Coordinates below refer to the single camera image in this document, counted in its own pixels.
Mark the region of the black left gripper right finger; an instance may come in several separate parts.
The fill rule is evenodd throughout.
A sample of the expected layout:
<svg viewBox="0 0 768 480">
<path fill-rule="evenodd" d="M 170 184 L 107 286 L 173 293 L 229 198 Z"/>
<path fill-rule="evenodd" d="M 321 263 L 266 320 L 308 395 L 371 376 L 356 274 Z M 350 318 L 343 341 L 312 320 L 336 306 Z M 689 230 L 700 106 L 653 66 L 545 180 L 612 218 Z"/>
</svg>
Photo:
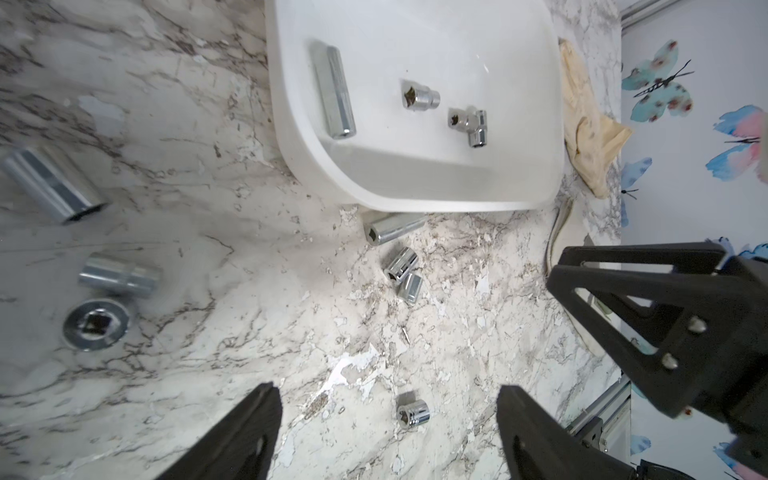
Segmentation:
<svg viewBox="0 0 768 480">
<path fill-rule="evenodd" d="M 632 479 L 629 465 L 569 435 L 517 385 L 504 385 L 496 419 L 512 479 Z"/>
</svg>

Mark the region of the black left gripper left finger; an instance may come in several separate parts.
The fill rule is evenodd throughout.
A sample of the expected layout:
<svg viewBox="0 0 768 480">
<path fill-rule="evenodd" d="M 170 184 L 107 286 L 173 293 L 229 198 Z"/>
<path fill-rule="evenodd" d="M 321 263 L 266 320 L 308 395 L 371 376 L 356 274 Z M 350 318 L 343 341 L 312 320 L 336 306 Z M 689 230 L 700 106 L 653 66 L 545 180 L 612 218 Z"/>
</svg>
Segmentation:
<svg viewBox="0 0 768 480">
<path fill-rule="evenodd" d="M 279 440 L 282 402 L 273 383 L 258 385 L 162 479 L 265 479 Z"/>
</svg>

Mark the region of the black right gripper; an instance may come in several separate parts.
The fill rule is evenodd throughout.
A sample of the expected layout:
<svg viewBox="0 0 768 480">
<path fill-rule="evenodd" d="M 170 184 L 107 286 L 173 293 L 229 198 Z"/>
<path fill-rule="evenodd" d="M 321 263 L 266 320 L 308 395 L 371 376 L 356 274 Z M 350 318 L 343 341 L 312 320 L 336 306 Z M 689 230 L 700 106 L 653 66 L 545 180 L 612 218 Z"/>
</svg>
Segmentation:
<svg viewBox="0 0 768 480">
<path fill-rule="evenodd" d="M 726 453 L 767 472 L 767 263 L 732 257 L 708 242 L 564 249 L 547 290 L 584 326 L 657 410 L 686 408 L 726 424 Z M 678 308 L 670 337 L 642 353 L 577 295 L 615 312 L 630 300 Z"/>
</svg>

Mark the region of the lone chrome socket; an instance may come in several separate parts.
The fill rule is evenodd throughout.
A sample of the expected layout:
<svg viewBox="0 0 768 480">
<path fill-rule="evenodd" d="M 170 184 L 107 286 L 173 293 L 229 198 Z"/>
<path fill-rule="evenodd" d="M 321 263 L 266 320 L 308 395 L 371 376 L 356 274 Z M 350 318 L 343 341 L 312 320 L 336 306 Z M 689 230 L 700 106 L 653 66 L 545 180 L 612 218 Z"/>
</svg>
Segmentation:
<svg viewBox="0 0 768 480">
<path fill-rule="evenodd" d="M 397 417 L 404 428 L 415 428 L 426 424 L 431 419 L 431 412 L 425 401 L 414 400 L 399 405 Z"/>
</svg>

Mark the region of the short chrome socket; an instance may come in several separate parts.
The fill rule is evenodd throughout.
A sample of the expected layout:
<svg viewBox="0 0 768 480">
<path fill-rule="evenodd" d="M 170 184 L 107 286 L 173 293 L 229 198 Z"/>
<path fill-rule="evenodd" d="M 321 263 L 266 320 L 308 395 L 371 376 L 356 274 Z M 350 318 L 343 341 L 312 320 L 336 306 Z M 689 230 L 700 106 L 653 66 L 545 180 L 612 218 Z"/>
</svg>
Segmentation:
<svg viewBox="0 0 768 480">
<path fill-rule="evenodd" d="M 488 143 L 488 122 L 485 110 L 476 110 L 468 115 L 468 142 L 472 148 L 482 148 Z"/>
</svg>

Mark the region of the chrome socket with knurled band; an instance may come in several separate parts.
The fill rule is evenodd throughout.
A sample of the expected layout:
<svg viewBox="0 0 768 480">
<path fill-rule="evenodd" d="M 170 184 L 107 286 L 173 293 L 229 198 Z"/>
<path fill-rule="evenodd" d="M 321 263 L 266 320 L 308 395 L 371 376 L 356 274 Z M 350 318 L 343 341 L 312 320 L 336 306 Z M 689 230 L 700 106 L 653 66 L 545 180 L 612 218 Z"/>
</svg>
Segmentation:
<svg viewBox="0 0 768 480">
<path fill-rule="evenodd" d="M 462 133 L 475 131 L 476 117 L 474 111 L 472 109 L 450 108 L 448 111 L 448 127 Z"/>
</svg>

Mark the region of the long chrome hex socket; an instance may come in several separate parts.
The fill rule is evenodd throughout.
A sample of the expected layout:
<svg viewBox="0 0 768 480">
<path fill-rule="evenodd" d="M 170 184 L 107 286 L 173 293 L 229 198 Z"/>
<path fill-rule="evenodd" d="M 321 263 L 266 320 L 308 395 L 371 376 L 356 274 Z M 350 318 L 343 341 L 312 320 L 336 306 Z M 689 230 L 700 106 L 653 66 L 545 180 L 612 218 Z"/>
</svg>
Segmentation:
<svg viewBox="0 0 768 480">
<path fill-rule="evenodd" d="M 315 41 L 310 54 L 328 135 L 335 140 L 354 137 L 357 128 L 340 50 Z"/>
</svg>

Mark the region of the upright chrome socket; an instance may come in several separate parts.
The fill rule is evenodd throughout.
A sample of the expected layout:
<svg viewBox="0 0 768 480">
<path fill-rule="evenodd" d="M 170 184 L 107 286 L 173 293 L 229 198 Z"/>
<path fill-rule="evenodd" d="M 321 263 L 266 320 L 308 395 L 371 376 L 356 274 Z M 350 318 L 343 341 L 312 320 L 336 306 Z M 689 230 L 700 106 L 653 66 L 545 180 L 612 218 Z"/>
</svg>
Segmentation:
<svg viewBox="0 0 768 480">
<path fill-rule="evenodd" d="M 62 335 L 66 343 L 77 350 L 104 350 L 126 335 L 134 317 L 134 305 L 124 299 L 88 299 L 66 314 Z"/>
</svg>

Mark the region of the small chrome socket beside pair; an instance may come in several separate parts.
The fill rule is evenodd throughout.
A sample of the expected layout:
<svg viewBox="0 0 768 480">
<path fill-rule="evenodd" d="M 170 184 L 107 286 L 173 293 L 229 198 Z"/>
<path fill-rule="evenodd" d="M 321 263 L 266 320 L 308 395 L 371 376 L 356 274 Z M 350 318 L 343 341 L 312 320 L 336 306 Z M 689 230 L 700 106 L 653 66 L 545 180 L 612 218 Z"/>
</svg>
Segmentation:
<svg viewBox="0 0 768 480">
<path fill-rule="evenodd" d="M 408 304 L 415 304 L 421 292 L 423 278 L 417 273 L 408 273 L 398 288 L 398 297 Z"/>
</svg>

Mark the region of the small chrome socket pair left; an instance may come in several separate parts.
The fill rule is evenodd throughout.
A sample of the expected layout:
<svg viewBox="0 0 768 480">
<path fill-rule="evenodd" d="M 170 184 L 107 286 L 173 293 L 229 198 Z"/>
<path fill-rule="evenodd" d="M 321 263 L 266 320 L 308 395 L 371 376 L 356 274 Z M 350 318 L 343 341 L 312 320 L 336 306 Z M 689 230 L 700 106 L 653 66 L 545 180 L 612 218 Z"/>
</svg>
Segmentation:
<svg viewBox="0 0 768 480">
<path fill-rule="evenodd" d="M 417 264 L 416 252 L 410 247 L 404 247 L 385 267 L 384 273 L 395 285 L 400 285 Z"/>
</svg>

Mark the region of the stepped chrome socket left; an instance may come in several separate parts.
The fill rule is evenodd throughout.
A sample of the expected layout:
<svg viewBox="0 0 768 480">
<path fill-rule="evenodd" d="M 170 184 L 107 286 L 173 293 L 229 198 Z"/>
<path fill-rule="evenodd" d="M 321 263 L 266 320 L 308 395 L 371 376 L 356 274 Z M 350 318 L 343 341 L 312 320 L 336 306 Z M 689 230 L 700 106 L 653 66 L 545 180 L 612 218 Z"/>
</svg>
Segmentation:
<svg viewBox="0 0 768 480">
<path fill-rule="evenodd" d="M 158 267 L 99 253 L 90 255 L 78 274 L 81 285 L 139 298 L 150 297 L 161 278 Z"/>
</svg>

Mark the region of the medium long chrome socket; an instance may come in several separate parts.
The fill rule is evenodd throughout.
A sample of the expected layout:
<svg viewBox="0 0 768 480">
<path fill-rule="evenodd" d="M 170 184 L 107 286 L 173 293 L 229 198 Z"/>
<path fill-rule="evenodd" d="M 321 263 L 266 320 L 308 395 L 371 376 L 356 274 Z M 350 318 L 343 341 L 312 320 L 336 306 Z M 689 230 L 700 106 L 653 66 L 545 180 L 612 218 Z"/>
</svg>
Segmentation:
<svg viewBox="0 0 768 480">
<path fill-rule="evenodd" d="M 365 238 L 372 246 L 383 245 L 423 227 L 427 218 L 422 213 L 393 213 L 366 224 Z"/>
</svg>

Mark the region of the large chrome socket far left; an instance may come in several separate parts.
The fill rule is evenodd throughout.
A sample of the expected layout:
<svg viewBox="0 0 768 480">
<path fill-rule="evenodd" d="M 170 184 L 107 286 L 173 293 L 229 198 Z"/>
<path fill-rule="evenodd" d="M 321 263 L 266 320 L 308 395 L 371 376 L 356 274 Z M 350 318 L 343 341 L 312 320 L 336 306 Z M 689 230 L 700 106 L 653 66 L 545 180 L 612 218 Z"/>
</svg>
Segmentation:
<svg viewBox="0 0 768 480">
<path fill-rule="evenodd" d="M 38 144 L 12 149 L 1 170 L 59 224 L 104 210 L 107 197 L 60 148 Z"/>
</svg>

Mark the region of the white plastic storage box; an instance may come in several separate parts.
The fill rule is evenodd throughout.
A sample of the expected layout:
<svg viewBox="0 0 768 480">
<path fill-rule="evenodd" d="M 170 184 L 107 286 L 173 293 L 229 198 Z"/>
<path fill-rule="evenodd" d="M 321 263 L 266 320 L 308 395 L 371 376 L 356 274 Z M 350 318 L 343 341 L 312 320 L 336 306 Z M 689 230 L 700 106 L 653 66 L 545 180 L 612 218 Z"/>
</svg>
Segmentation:
<svg viewBox="0 0 768 480">
<path fill-rule="evenodd" d="M 273 114 L 293 175 L 382 212 L 550 204 L 564 173 L 542 1 L 269 1 Z"/>
</svg>

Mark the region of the beige work glove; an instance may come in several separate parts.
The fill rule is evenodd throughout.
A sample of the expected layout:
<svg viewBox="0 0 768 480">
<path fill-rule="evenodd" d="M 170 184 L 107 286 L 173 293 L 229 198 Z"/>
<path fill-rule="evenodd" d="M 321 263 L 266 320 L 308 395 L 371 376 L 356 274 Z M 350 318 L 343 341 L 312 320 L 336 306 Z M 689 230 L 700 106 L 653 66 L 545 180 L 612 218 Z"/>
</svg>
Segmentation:
<svg viewBox="0 0 768 480">
<path fill-rule="evenodd" d="M 581 54 L 568 40 L 559 41 L 566 173 L 555 197 L 557 214 L 544 257 L 545 271 L 564 249 L 618 238 L 619 153 L 631 130 L 604 114 Z"/>
</svg>

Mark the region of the aluminium front rail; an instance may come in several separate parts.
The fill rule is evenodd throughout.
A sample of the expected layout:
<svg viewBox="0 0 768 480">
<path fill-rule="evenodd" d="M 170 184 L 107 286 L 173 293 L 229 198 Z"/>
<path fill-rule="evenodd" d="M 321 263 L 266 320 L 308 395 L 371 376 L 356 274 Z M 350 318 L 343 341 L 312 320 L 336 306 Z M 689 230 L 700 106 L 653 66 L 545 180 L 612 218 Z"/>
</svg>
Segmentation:
<svg viewBox="0 0 768 480">
<path fill-rule="evenodd" d="M 630 463 L 631 382 L 626 375 L 611 385 L 567 427 L 575 439 Z"/>
</svg>

